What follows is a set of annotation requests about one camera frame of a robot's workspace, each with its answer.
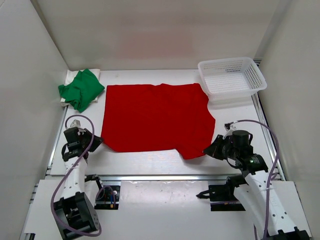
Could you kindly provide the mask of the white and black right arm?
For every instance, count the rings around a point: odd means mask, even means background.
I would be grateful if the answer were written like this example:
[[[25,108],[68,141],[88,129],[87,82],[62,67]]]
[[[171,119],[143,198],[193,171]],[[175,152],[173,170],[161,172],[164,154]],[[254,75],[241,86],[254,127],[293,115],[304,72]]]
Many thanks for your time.
[[[271,183],[272,173],[265,160],[254,153],[253,135],[246,130],[234,130],[218,135],[204,153],[217,160],[233,160],[240,174],[229,176],[219,189],[209,188],[210,197],[226,196],[238,200],[251,217],[262,240],[308,240],[306,230],[300,230],[289,217]]]

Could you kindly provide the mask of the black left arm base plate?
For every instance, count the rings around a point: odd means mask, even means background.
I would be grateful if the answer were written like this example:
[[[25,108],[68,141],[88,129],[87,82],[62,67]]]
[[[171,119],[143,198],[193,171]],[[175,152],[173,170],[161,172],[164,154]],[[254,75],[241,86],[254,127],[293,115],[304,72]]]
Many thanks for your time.
[[[98,178],[98,187],[102,188],[95,201],[96,210],[118,210],[121,195],[121,181],[113,177]]]

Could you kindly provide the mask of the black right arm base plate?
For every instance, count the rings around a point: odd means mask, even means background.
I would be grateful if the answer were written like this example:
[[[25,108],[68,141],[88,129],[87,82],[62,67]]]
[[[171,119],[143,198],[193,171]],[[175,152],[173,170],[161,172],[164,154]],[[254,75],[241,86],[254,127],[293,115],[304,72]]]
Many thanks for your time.
[[[241,175],[228,176],[225,184],[209,184],[208,189],[196,195],[198,199],[209,199],[211,212],[245,211],[240,201],[234,196],[234,190],[240,185],[246,185]]]

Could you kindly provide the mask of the red t shirt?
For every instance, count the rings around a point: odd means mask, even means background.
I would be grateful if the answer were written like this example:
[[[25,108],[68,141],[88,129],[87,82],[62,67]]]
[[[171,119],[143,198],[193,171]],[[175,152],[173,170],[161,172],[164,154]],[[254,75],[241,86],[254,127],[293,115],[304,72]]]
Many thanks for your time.
[[[183,159],[202,157],[216,120],[198,83],[109,85],[101,137],[118,153],[176,150]]]

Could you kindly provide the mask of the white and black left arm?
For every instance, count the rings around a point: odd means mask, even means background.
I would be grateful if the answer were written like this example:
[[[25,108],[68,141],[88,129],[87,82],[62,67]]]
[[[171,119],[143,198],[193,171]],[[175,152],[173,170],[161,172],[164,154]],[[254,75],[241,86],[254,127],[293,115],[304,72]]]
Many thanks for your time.
[[[67,176],[61,193],[53,198],[53,215],[63,240],[97,235],[101,232],[96,200],[103,198],[105,188],[97,175],[86,176],[89,153],[85,152],[92,133],[86,128],[71,127],[63,132],[67,143],[61,154]]]

